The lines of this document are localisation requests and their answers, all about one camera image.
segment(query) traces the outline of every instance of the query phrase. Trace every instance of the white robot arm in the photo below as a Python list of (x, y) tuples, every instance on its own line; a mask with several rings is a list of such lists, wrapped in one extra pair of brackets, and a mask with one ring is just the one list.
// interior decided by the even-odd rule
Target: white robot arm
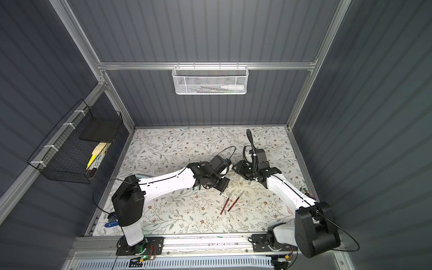
[(336, 248), (340, 238), (328, 204), (317, 203), (297, 190), (275, 167), (270, 168), (265, 151), (256, 149), (250, 130), (248, 138), (252, 145), (249, 161), (245, 157), (232, 166), (231, 160), (215, 156), (210, 162), (191, 163), (186, 168), (153, 178), (128, 176), (112, 196), (114, 210), (119, 226), (123, 229), (130, 247), (143, 242), (144, 235), (140, 226), (144, 203), (172, 191), (207, 185), (223, 192), (229, 179), (225, 177), (233, 169), (244, 179), (260, 182), (265, 188), (278, 195), (292, 213), (295, 213), (295, 227), (281, 223), (269, 227), (267, 242), (269, 246), (290, 244), (298, 246), (306, 257)]

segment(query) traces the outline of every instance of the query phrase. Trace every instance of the black wire basket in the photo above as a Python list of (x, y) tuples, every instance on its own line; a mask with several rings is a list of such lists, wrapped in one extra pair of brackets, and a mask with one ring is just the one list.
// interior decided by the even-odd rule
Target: black wire basket
[[(63, 124), (66, 129), (53, 143), (44, 145), (45, 138), (27, 162), (48, 180), (90, 184), (122, 123), (118, 111), (86, 106)], [(93, 156), (96, 146), (101, 150)], [(43, 158), (38, 149), (44, 151)]]

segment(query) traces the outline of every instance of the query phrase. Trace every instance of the mounting plate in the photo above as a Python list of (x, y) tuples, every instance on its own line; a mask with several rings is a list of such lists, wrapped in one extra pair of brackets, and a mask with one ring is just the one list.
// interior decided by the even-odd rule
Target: mounting plate
[(145, 249), (142, 255), (150, 255), (150, 246), (152, 245), (156, 248), (156, 255), (160, 255), (162, 254), (163, 241), (163, 237), (145, 237), (144, 240), (130, 247), (126, 242), (126, 238), (123, 236), (118, 241), (117, 252), (115, 254), (117, 256), (129, 256), (138, 254), (140, 253), (141, 249)]
[(288, 244), (282, 244), (282, 247), (280, 249), (270, 248), (266, 241), (267, 239), (266, 234), (264, 233), (251, 235), (251, 238), (257, 242), (256, 245), (253, 245), (254, 252), (291, 251), (291, 250), (296, 251), (297, 250), (296, 246), (292, 246)]

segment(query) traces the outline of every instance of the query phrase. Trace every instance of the leaf pattern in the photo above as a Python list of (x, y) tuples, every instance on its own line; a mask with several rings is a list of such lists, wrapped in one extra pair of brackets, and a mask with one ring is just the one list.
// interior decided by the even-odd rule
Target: leaf pattern
[[(184, 168), (190, 162), (209, 161), (222, 149), (234, 145), (231, 160), (235, 164), (242, 157), (244, 145), (249, 145), (247, 127), (138, 129), (122, 162), (118, 178), (133, 174), (163, 175)], [(300, 168), (283, 127), (250, 127), (257, 148), (265, 149), (270, 166), (282, 171), (297, 188), (306, 187)], [(232, 148), (222, 152), (228, 158)], [(234, 172), (222, 195), (212, 188), (183, 189), (144, 204), (142, 228), (146, 235), (210, 232), (258, 232), (280, 222), (290, 222), (294, 216), (277, 197), (255, 181), (245, 181)], [(110, 192), (117, 190), (115, 181)], [(243, 196), (228, 212), (241, 192)], [(220, 215), (227, 196), (231, 198)], [(111, 200), (104, 209), (114, 211)], [(122, 235), (120, 227), (105, 228), (107, 214), (99, 217), (94, 236)]]

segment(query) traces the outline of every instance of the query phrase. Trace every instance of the white bottle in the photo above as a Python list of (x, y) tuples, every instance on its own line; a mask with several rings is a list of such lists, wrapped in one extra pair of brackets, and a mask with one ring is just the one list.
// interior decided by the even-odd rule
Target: white bottle
[(243, 92), (245, 89), (245, 86), (242, 84), (228, 84), (228, 85), (222, 85), (220, 86), (222, 89), (231, 90), (231, 91), (238, 91)]

